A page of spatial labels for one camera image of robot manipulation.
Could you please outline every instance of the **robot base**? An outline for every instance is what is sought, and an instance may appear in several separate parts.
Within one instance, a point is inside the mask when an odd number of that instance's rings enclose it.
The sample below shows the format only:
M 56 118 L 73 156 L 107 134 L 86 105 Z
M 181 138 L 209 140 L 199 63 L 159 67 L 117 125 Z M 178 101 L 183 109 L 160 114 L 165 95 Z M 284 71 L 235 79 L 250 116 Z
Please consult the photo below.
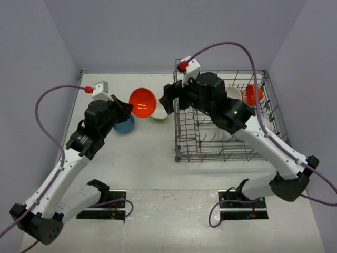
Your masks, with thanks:
M 109 190 L 107 199 L 103 202 L 120 198 L 126 199 L 126 190 Z M 86 208 L 76 216 L 76 219 L 125 220 L 125 215 L 125 202 L 116 202 L 110 205 Z
M 219 201 L 226 199 L 237 199 L 235 190 L 219 190 Z M 223 220 L 253 220 L 268 219 L 267 206 L 265 199 L 255 204 L 239 204 L 226 202 L 220 204 L 220 215 Z

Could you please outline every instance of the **table surface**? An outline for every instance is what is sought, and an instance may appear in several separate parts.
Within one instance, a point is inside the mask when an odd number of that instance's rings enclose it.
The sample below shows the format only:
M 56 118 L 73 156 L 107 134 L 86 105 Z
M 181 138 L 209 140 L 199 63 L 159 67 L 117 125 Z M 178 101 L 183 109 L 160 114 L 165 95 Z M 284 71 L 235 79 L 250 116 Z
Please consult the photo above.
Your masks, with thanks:
M 137 87 L 160 98 L 172 74 L 85 74 L 81 86 L 104 80 L 109 92 L 127 102 Z M 91 96 L 79 92 L 67 139 L 83 119 Z M 266 161 L 175 162 L 174 116 L 158 122 L 136 118 L 133 132 L 111 131 L 105 146 L 74 180 L 69 199 L 92 179 L 128 190 L 134 213 L 125 224 L 114 220 L 71 220 L 49 246 L 30 252 L 307 252 L 324 253 L 309 201 L 267 197 L 269 220 L 207 223 L 217 190 L 273 171 Z M 213 222 L 219 219 L 215 211 Z M 34 242 L 25 235 L 22 249 Z

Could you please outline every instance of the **metal wire rack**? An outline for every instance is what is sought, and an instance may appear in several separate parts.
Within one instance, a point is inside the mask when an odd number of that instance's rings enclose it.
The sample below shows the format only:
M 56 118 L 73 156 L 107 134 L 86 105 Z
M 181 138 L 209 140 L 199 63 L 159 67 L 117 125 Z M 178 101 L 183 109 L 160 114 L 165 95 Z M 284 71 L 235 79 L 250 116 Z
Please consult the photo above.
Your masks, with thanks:
M 234 86 L 240 89 L 244 96 L 248 84 L 253 84 L 252 71 L 246 70 L 204 70 L 213 72 L 222 78 L 225 86 Z M 174 71 L 174 81 L 182 78 L 182 74 Z M 272 88 L 272 84 L 267 71 L 257 72 L 259 87 L 264 92 L 264 97 L 260 101 L 260 112 L 271 122 L 271 130 L 283 141 L 288 142 L 288 136 L 283 124 L 280 109 Z M 217 128 L 211 119 L 195 109 L 188 108 L 179 111 L 178 99 L 174 101 L 175 118 L 175 161 L 199 161 L 205 160 L 264 160 L 253 147 L 244 141 L 232 137 L 227 141 L 222 141 L 220 129 Z

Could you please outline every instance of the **white wall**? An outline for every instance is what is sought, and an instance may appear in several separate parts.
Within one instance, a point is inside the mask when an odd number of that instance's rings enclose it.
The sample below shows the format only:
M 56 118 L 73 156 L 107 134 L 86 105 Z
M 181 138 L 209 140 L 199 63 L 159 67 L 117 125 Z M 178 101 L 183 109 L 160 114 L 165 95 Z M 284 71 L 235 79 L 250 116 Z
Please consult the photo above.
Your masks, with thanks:
M 45 0 L 71 56 L 91 73 L 161 73 L 220 41 L 241 42 L 256 66 L 272 63 L 305 0 Z M 250 69 L 234 46 L 199 57 L 208 69 Z
M 2 1 L 0 7 L 0 230 L 9 210 L 24 202 L 54 166 L 55 145 L 34 118 L 45 90 L 78 84 L 78 69 L 43 1 Z M 41 103 L 41 120 L 63 138 L 75 90 L 56 91 Z M 14 228 L 0 239 L 0 252 L 18 252 L 23 233 Z
M 337 183 L 337 2 L 309 0 L 270 67 L 290 142 L 320 159 L 318 170 Z M 337 202 L 313 176 L 309 195 Z M 336 252 L 336 208 L 312 203 L 326 253 Z

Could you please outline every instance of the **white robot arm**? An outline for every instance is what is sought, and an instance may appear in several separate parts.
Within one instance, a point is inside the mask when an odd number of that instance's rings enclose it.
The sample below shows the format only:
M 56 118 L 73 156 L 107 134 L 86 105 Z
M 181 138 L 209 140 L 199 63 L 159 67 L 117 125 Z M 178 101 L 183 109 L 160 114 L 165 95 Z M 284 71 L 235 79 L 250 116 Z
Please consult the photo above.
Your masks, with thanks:
M 208 115 L 217 127 L 249 143 L 275 167 L 276 171 L 266 177 L 243 180 L 236 189 L 238 199 L 255 200 L 275 194 L 286 201 L 294 201 L 305 190 L 312 173 L 304 164 L 316 168 L 319 160 L 293 150 L 271 130 L 263 132 L 254 110 L 241 100 L 228 98 L 224 81 L 211 72 L 200 74 L 198 61 L 190 58 L 182 59 L 177 66 L 184 74 L 183 79 L 164 87 L 160 103 L 166 112 L 174 111 L 173 100 L 178 98 L 180 110 L 193 107 Z M 296 161 L 280 150 L 270 137 L 296 157 Z
M 105 202 L 109 187 L 92 180 L 82 188 L 80 194 L 63 203 L 61 199 L 81 170 L 89 164 L 115 123 L 127 120 L 133 106 L 108 94 L 104 81 L 96 83 L 92 90 L 93 102 L 84 113 L 77 130 L 66 144 L 65 161 L 57 163 L 39 189 L 25 201 L 14 204 L 10 214 L 14 220 L 21 219 L 18 227 L 45 245 L 52 243 L 60 234 L 63 225 L 85 208 Z

